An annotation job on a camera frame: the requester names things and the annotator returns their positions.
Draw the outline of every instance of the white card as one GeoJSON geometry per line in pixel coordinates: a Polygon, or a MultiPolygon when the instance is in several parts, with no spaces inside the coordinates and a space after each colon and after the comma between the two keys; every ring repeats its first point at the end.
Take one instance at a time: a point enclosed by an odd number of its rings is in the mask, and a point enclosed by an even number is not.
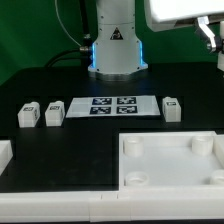
{"type": "Polygon", "coordinates": [[[66,118],[144,115],[160,115],[155,96],[73,98],[66,118]]]}

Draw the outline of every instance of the warning label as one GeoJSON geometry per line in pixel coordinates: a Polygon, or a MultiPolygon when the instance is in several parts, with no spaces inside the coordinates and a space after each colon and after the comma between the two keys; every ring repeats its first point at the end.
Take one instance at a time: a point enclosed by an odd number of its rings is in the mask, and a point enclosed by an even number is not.
{"type": "Polygon", "coordinates": [[[116,27],[116,29],[110,39],[111,40],[123,40],[124,38],[122,37],[119,29],[116,27]]]}

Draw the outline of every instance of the white cable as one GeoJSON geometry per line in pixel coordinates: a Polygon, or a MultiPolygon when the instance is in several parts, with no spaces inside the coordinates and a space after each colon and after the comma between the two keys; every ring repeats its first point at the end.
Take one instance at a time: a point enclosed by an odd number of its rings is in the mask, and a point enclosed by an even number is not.
{"type": "Polygon", "coordinates": [[[62,27],[62,29],[64,30],[64,32],[67,34],[67,36],[73,41],[75,42],[79,47],[81,47],[81,44],[78,43],[70,34],[69,32],[67,31],[67,29],[65,28],[64,24],[62,23],[61,21],[61,18],[60,18],[60,15],[59,15],[59,10],[58,10],[58,0],[55,0],[55,9],[56,9],[56,14],[57,14],[57,18],[58,18],[58,21],[62,27]]]}

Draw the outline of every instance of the black table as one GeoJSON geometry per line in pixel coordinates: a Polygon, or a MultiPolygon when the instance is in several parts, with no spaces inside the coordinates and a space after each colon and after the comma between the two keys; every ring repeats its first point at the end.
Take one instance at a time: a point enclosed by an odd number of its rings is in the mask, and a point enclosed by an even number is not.
{"type": "Polygon", "coordinates": [[[108,83],[88,78],[86,69],[30,68],[0,87],[0,139],[10,139],[14,157],[0,177],[0,193],[118,189],[118,135],[122,132],[214,130],[224,133],[224,78],[215,63],[153,64],[146,77],[108,83]],[[46,127],[50,102],[73,97],[156,95],[177,97],[182,122],[161,116],[65,119],[46,127]],[[39,102],[35,128],[19,128],[17,113],[39,102]]]}

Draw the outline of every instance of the white box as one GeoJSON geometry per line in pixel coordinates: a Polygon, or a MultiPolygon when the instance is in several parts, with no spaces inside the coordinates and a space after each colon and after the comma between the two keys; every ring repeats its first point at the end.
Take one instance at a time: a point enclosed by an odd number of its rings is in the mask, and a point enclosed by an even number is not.
{"type": "Polygon", "coordinates": [[[0,176],[12,159],[12,147],[10,141],[0,141],[0,176]]]}
{"type": "Polygon", "coordinates": [[[40,105],[37,102],[25,104],[18,113],[20,128],[35,127],[40,118],[40,105]]]}
{"type": "Polygon", "coordinates": [[[46,112],[46,125],[50,126],[61,126],[65,117],[65,107],[64,103],[57,101],[55,103],[50,103],[46,112]]]}
{"type": "Polygon", "coordinates": [[[166,122],[181,121],[181,107],[176,98],[166,97],[163,99],[163,114],[166,122]]]}

